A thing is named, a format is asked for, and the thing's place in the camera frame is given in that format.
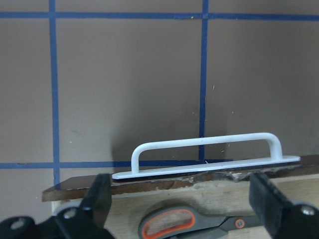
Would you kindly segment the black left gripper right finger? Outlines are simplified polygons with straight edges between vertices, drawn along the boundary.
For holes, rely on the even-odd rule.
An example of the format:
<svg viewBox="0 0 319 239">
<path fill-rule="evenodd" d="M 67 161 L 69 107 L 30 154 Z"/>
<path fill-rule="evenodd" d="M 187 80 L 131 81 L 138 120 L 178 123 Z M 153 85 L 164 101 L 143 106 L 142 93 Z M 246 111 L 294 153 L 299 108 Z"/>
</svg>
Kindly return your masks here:
<svg viewBox="0 0 319 239">
<path fill-rule="evenodd" d="M 319 210 L 288 199 L 262 172 L 250 174 L 249 203 L 273 239 L 319 237 Z"/>
</svg>

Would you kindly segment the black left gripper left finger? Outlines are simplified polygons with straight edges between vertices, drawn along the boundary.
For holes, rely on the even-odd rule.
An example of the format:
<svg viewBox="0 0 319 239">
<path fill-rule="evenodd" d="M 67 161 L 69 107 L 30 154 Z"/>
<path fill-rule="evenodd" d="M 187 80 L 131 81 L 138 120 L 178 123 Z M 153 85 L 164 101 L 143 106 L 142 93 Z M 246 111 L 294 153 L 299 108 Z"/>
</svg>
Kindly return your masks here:
<svg viewBox="0 0 319 239">
<path fill-rule="evenodd" d="M 104 224 L 112 204 L 109 174 L 99 174 L 79 206 L 62 209 L 36 224 L 28 216 L 8 218 L 0 223 L 2 239 L 111 239 Z"/>
</svg>

